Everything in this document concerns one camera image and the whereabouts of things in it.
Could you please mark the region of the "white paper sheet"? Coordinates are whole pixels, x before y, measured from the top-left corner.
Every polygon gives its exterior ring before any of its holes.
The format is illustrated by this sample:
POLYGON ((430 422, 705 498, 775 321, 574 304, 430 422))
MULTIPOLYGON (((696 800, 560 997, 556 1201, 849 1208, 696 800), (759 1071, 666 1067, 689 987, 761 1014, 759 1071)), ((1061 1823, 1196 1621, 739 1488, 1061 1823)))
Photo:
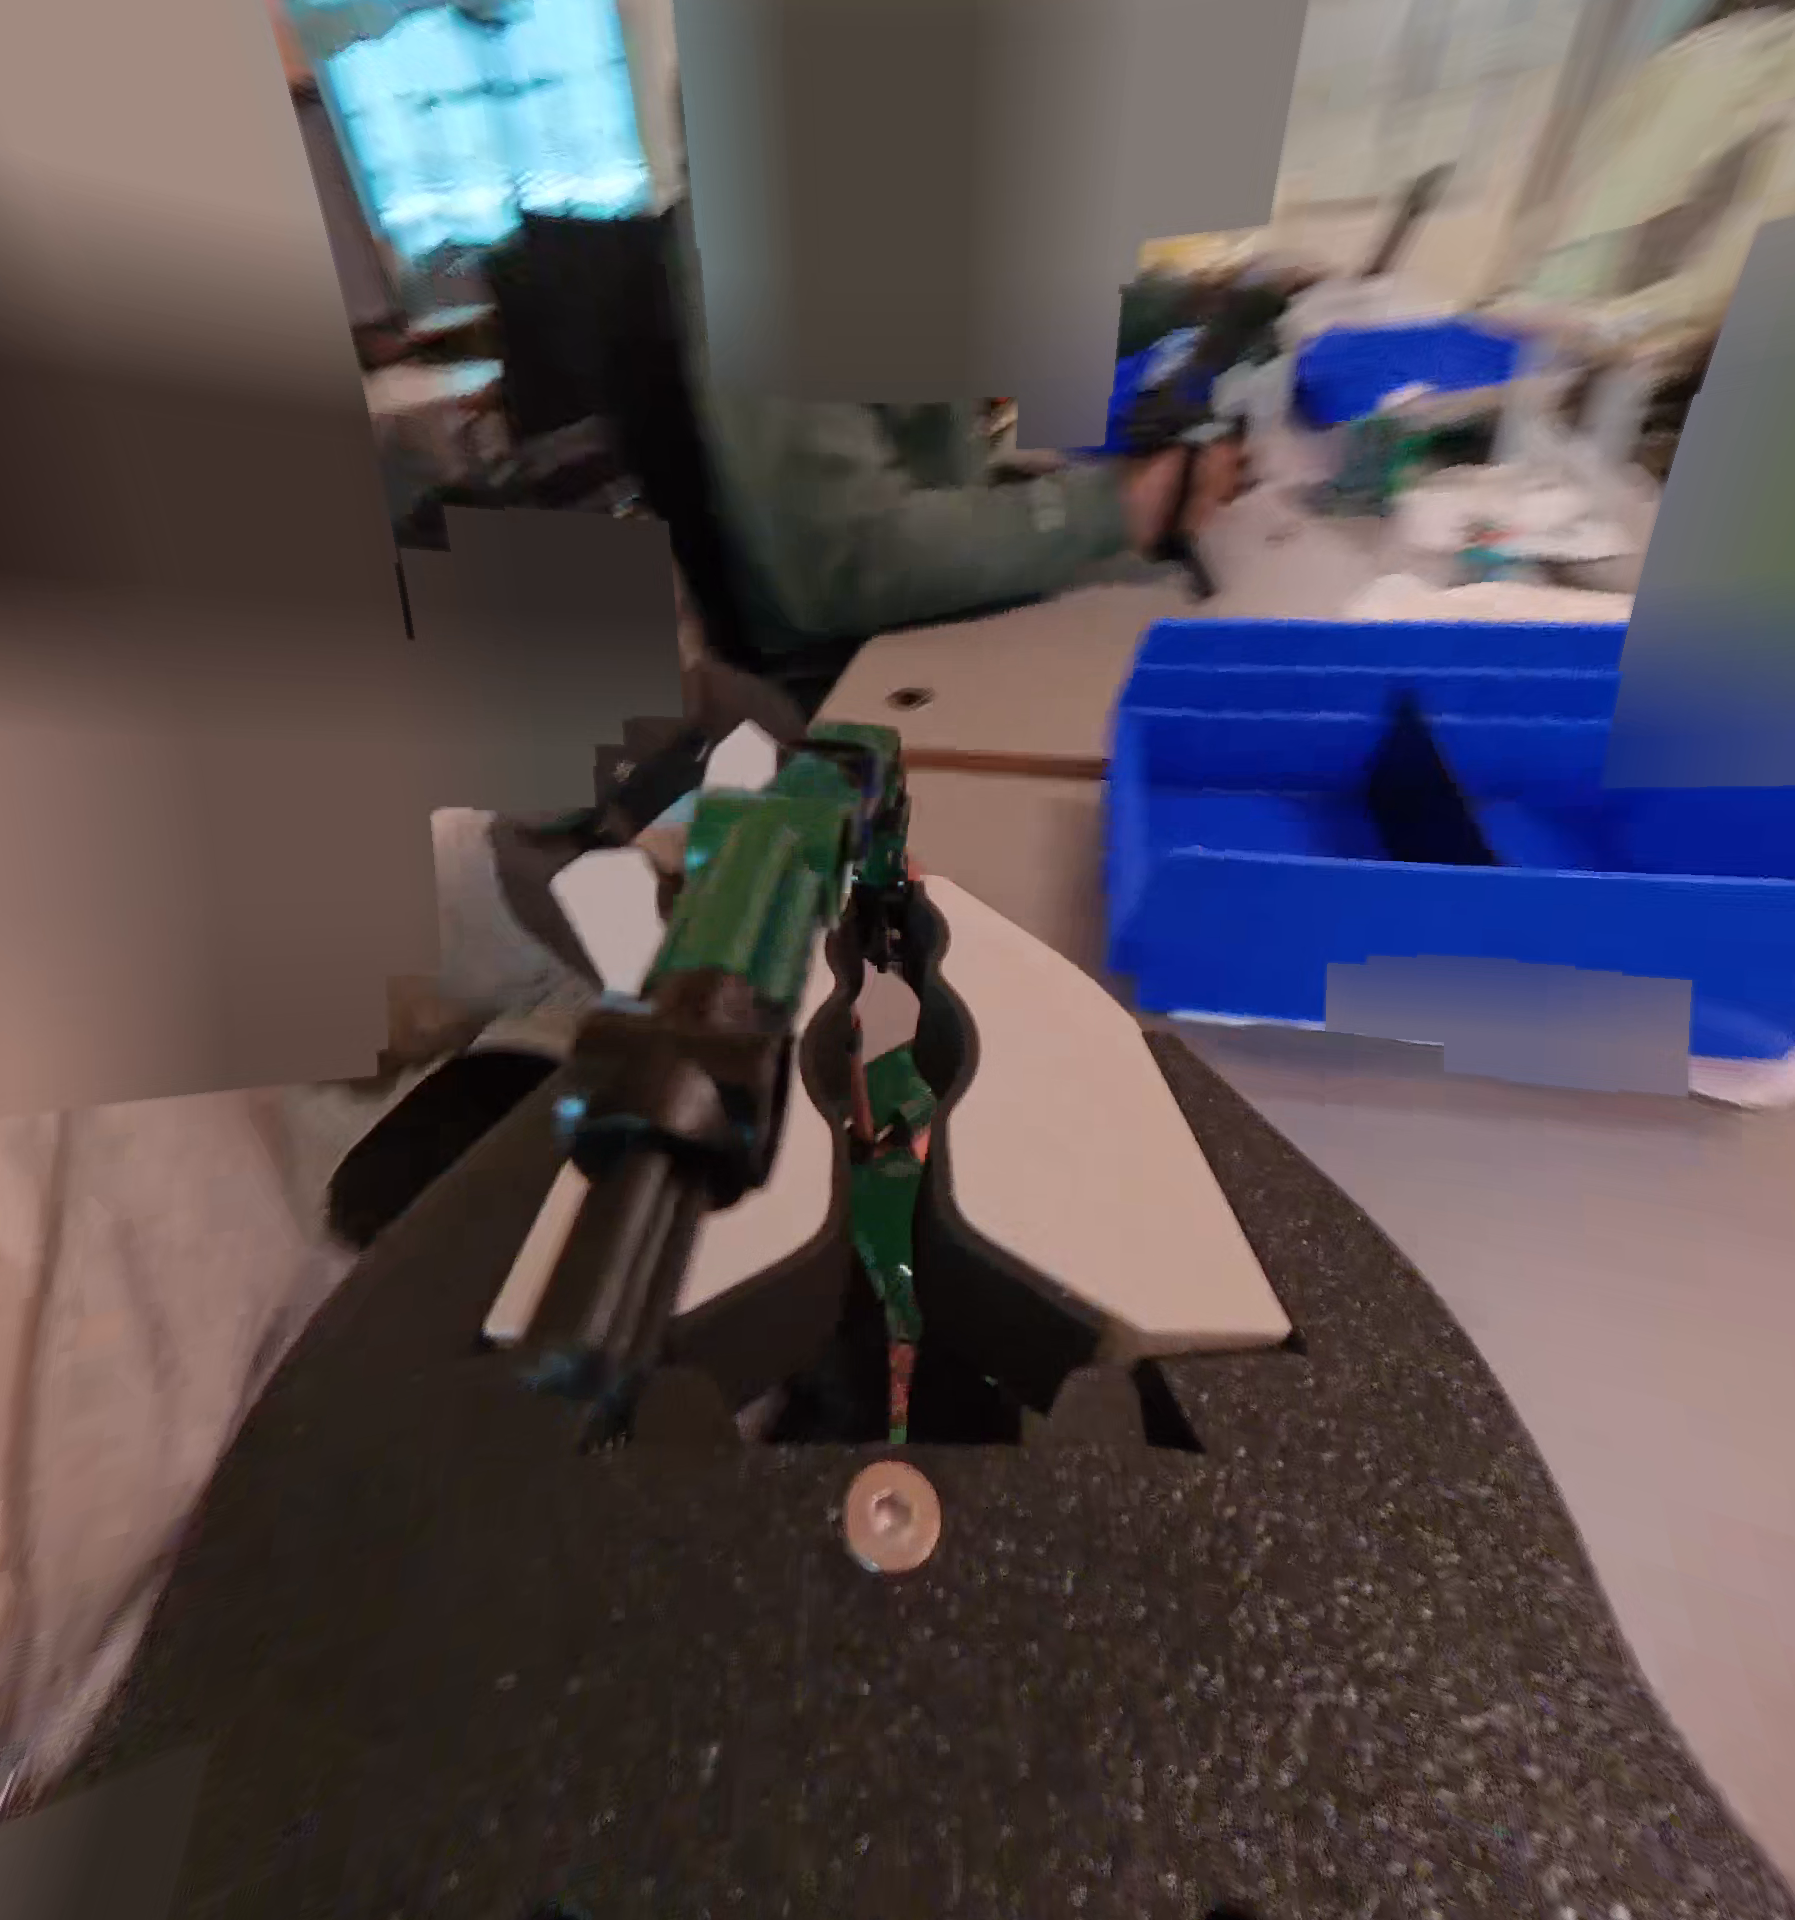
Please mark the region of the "white paper sheet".
POLYGON ((1687 1064, 1687 1091, 1699 1102, 1736 1112, 1795 1109, 1795 1048, 1778 1057, 1698 1057, 1687 1064))

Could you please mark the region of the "another person's forearm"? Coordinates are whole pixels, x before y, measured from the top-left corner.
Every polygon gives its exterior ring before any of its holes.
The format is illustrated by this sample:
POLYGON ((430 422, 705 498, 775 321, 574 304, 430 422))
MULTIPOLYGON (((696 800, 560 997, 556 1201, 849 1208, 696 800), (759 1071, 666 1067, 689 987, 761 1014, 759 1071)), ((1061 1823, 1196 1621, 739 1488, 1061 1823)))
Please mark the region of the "another person's forearm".
POLYGON ((750 644, 860 644, 1073 589, 1130 550, 1119 474, 998 480, 972 401, 717 390, 707 452, 750 644))

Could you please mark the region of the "white packaging pile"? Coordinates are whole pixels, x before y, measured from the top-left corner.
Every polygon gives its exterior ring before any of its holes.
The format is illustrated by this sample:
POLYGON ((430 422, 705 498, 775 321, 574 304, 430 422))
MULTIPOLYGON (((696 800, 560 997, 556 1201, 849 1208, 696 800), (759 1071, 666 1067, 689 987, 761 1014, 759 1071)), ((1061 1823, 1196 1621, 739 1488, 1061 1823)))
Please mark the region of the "white packaging pile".
POLYGON ((1621 350, 1546 309, 1462 309, 1394 277, 1323 280, 1290 304, 1252 401, 1260 489, 1239 512, 1225 604, 1341 613, 1382 578, 1481 580, 1606 594, 1635 589, 1662 494, 1642 464, 1662 354, 1621 350), (1298 350, 1344 323, 1474 318, 1525 351, 1497 389, 1388 397, 1314 431, 1290 414, 1298 350))

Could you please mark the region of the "small blue bin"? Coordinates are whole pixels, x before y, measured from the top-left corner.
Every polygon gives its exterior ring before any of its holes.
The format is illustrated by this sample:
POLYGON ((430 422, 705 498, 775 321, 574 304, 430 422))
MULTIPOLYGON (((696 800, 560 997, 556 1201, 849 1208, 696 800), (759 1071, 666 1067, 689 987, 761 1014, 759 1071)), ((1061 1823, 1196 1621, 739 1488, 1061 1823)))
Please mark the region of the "small blue bin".
POLYGON ((1467 395, 1497 389, 1517 373, 1525 346, 1509 328, 1474 318, 1333 325, 1295 357, 1290 414, 1326 431, 1373 415, 1402 390, 1467 395))
POLYGON ((1217 375, 1192 356, 1165 356, 1165 347, 1155 344, 1118 364, 1100 443, 1108 456, 1145 458, 1208 425, 1217 375))

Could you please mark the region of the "person's left forearm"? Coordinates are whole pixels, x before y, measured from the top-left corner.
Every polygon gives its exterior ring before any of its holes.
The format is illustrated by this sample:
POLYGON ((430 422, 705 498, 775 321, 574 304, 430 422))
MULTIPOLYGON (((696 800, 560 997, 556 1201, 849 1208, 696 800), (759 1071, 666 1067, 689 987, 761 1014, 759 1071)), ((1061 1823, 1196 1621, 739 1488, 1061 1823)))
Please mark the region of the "person's left forearm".
POLYGON ((427 1069, 458 1052, 556 1061, 599 996, 597 970, 548 893, 564 845, 479 809, 430 816, 438 957, 388 984, 379 1069, 427 1069))

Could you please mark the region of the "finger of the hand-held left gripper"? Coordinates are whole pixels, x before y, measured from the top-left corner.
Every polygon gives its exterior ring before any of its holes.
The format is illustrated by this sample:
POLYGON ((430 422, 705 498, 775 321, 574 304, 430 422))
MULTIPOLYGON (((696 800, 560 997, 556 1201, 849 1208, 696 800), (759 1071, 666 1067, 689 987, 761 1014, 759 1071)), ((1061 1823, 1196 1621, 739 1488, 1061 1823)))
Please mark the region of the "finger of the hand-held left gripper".
POLYGON ((683 878, 683 843, 586 853, 548 880, 603 987, 642 987, 666 931, 666 890, 683 878))
POLYGON ((717 793, 762 792, 779 773, 781 741, 741 722, 709 754, 702 777, 679 800, 669 805, 642 834, 642 843, 682 842, 691 829, 697 803, 717 793))

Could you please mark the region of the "blue storage bin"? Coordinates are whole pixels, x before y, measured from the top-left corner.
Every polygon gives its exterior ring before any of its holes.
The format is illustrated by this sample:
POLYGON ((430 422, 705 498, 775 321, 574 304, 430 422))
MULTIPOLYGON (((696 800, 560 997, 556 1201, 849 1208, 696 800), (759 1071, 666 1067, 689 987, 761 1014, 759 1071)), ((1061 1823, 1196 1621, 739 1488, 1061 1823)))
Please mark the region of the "blue storage bin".
POLYGON ((1795 1048, 1795 786, 1609 788, 1622 623, 1163 618, 1115 702, 1108 958, 1159 1014, 1322 1024, 1429 957, 1688 987, 1795 1048))

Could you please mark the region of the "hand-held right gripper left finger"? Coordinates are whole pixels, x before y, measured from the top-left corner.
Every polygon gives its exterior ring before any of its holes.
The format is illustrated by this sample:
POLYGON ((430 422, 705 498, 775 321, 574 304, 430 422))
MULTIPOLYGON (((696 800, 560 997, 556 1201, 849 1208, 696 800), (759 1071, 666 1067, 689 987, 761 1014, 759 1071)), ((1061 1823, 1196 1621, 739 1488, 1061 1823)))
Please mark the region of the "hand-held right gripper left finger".
MULTIPOLYGON (((792 1100, 770 1181, 738 1205, 711 1213, 697 1231, 686 1279, 670 1309, 675 1324, 747 1280, 781 1266, 813 1243, 830 1217, 832 1132, 792 1069, 792 1100)), ((563 1165, 531 1219, 479 1326, 491 1349, 516 1349, 531 1331, 556 1259, 586 1197, 584 1176, 563 1165)))

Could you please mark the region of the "green brick plant stem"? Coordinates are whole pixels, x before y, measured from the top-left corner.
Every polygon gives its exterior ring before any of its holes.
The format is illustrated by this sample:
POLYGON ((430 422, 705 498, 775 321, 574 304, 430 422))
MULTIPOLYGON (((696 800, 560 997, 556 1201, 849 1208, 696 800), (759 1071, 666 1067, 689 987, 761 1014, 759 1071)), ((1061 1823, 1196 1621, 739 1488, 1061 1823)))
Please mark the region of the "green brick plant stem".
POLYGON ((581 1199, 525 1345, 531 1389, 620 1427, 705 1222, 770 1181, 813 958, 856 911, 889 923, 908 893, 893 727, 814 724, 762 790, 700 792, 643 984, 584 1024, 553 1108, 581 1199))

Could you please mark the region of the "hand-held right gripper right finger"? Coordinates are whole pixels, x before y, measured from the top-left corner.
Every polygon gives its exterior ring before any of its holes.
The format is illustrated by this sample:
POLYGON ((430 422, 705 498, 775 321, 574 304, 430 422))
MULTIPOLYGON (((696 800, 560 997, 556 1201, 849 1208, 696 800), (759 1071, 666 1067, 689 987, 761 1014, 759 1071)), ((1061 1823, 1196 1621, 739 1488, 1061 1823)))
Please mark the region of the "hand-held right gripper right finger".
POLYGON ((1293 1319, 1136 1020, 942 878, 909 936, 929 1349, 1039 1411, 1091 1366, 1282 1349, 1293 1319))

